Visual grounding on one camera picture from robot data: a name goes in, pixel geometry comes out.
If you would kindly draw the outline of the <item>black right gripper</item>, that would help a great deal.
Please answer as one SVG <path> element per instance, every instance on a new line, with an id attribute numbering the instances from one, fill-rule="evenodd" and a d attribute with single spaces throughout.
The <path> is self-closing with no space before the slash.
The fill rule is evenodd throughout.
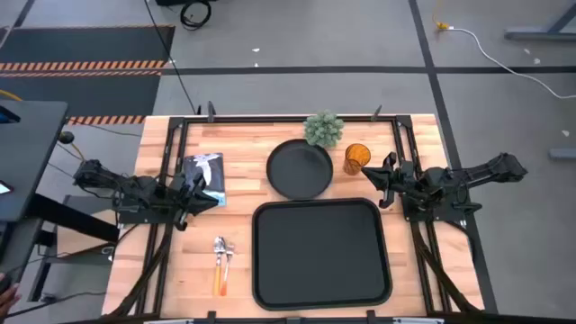
<path id="1" fill-rule="evenodd" d="M 409 198 L 417 200 L 419 191 L 416 189 L 416 180 L 413 176 L 413 163 L 407 166 L 394 168 L 397 161 L 397 154 L 391 152 L 382 162 L 382 167 L 363 167 L 362 173 L 372 178 L 371 183 L 377 191 L 384 192 L 384 197 L 380 200 L 380 207 L 388 208 L 394 202 L 394 193 L 407 195 Z"/>

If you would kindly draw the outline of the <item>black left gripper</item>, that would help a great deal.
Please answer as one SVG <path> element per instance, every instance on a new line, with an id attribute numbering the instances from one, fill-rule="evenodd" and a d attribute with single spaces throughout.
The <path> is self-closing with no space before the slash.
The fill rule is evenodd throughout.
<path id="1" fill-rule="evenodd" d="M 211 191 L 203 191 L 204 185 L 205 181 L 202 174 L 193 178 L 192 185 L 186 182 L 184 173 L 174 175 L 170 187 L 178 190 L 175 198 L 176 212 L 174 216 L 174 225 L 177 230 L 186 230 L 186 218 L 190 213 L 196 216 L 219 206 L 220 195 Z"/>

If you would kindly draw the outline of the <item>amber faceted glass cup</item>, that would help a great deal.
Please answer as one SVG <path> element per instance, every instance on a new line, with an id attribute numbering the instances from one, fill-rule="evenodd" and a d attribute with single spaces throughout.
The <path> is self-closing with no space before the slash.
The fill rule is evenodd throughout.
<path id="1" fill-rule="evenodd" d="M 358 174 L 371 160 L 371 152 L 367 146 L 360 143 L 351 144 L 346 148 L 343 170 L 346 174 Z"/>

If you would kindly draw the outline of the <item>spoon with wooden handle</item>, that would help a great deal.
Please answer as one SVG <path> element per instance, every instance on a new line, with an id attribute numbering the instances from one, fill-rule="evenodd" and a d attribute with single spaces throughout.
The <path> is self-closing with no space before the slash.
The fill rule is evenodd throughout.
<path id="1" fill-rule="evenodd" d="M 226 252 L 226 243 L 224 237 L 216 237 L 213 241 L 213 251 L 216 255 L 216 266 L 214 272 L 214 282 L 212 287 L 212 293 L 217 296 L 220 293 L 221 288 L 221 263 L 222 256 Z"/>

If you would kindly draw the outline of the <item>fork with orange handle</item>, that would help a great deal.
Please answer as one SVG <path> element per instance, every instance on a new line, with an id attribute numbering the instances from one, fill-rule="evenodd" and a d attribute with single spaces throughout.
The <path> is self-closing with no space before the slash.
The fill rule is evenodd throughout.
<path id="1" fill-rule="evenodd" d="M 229 279 L 229 272 L 230 272 L 230 263 L 232 258 L 234 257 L 235 253 L 235 246 L 230 244 L 226 247 L 226 265 L 224 269 L 224 276 L 222 282 L 220 284 L 220 296 L 226 296 L 228 290 L 228 279 Z"/>

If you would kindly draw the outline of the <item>black round plate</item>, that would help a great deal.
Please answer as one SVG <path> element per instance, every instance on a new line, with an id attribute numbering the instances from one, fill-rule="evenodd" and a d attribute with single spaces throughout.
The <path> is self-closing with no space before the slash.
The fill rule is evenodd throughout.
<path id="1" fill-rule="evenodd" d="M 290 200 L 309 200 L 330 185 L 334 167 L 329 153 L 305 139 L 290 139 L 279 144 L 266 161 L 270 185 Z"/>

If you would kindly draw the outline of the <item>black rectangular tray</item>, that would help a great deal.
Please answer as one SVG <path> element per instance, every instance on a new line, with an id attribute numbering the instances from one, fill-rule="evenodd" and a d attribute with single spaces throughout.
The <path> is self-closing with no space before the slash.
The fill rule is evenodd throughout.
<path id="1" fill-rule="evenodd" d="M 267 311 L 373 306 L 392 294 L 382 215 L 365 198 L 260 205 L 251 270 L 253 298 Z"/>

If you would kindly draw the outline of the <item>blue illustrated book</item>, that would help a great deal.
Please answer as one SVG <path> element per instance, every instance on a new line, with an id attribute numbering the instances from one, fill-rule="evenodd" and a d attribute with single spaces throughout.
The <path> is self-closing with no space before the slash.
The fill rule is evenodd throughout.
<path id="1" fill-rule="evenodd" d="M 226 205 L 225 177 L 222 153 L 193 155 L 184 158 L 185 181 L 194 188 L 194 179 L 203 176 L 203 192 L 217 199 L 219 206 Z"/>

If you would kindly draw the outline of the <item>green artificial potted plant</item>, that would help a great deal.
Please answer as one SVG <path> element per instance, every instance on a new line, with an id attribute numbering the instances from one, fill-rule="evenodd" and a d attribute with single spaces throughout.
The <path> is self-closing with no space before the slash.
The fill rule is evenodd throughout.
<path id="1" fill-rule="evenodd" d="M 304 138 L 310 145 L 330 149 L 341 140 L 344 121 L 336 114 L 325 111 L 308 116 L 303 125 Z"/>

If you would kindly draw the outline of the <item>black side desk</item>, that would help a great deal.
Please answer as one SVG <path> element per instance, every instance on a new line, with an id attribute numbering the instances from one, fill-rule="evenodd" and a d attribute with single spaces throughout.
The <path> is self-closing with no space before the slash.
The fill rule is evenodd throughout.
<path id="1" fill-rule="evenodd" d="M 67 114 L 64 102 L 0 99 L 0 294 L 21 280 L 46 221 L 118 241 L 116 226 L 37 193 Z"/>

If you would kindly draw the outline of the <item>black hazard-striped floor mat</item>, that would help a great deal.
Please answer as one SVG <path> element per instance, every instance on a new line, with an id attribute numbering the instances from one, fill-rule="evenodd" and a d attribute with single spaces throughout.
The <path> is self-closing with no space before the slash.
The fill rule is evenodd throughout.
<path id="1" fill-rule="evenodd" d="M 70 124 L 141 124 L 174 34 L 172 25 L 16 28 L 0 47 L 0 91 L 66 102 Z"/>

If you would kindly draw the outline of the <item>grey desk leg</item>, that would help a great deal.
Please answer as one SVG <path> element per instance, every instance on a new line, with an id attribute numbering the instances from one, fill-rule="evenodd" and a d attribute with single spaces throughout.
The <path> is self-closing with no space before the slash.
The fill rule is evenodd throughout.
<path id="1" fill-rule="evenodd" d="M 568 7 L 558 18 L 545 26 L 517 27 L 506 29 L 504 38 L 509 41 L 572 41 L 576 42 L 576 31 L 564 31 L 576 18 L 576 2 Z"/>

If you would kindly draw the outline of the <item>person's hand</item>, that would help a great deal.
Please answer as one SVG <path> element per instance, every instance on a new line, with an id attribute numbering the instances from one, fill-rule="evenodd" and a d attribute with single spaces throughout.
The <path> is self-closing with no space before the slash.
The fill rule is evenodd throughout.
<path id="1" fill-rule="evenodd" d="M 18 288 L 19 284 L 15 283 L 0 294 L 0 317 L 6 316 L 10 309 L 21 299 Z"/>

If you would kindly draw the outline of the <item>black metal table frame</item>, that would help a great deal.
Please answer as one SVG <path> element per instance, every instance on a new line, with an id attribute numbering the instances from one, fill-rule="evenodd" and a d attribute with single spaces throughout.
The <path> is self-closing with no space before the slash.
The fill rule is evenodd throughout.
<path id="1" fill-rule="evenodd" d="M 446 167 L 444 143 L 433 114 L 412 114 L 412 127 L 422 168 Z M 377 204 L 381 193 L 361 175 L 347 175 L 342 167 L 346 148 L 354 143 L 366 145 L 372 153 L 370 166 L 379 166 L 396 150 L 391 121 L 362 116 L 353 121 L 345 116 L 345 128 L 338 146 L 329 150 L 334 163 L 331 186 L 321 198 L 365 197 Z M 426 315 L 410 225 L 403 219 L 398 197 L 395 204 L 381 211 L 389 260 L 392 291 L 383 304 L 373 307 L 318 310 L 268 311 L 252 295 L 251 225 L 254 210 L 262 203 L 280 201 L 266 178 L 266 161 L 272 150 L 286 140 L 302 138 L 305 116 L 220 116 L 208 123 L 192 117 L 183 156 L 221 152 L 224 155 L 227 204 L 189 218 L 185 232 L 173 234 L 167 259 L 161 318 L 205 319 L 216 311 L 216 320 L 231 318 L 358 318 L 374 310 L 377 317 L 416 317 Z M 170 117 L 148 117 L 144 123 L 135 166 L 137 175 L 155 176 L 165 153 Z M 481 310 L 488 310 L 474 269 L 468 239 L 460 230 L 435 222 L 439 252 L 445 271 L 466 299 Z M 102 314 L 116 309 L 142 272 L 150 226 L 138 226 L 119 245 L 103 302 Z M 212 292 L 216 256 L 212 242 L 223 236 L 236 246 L 231 262 L 228 294 Z"/>

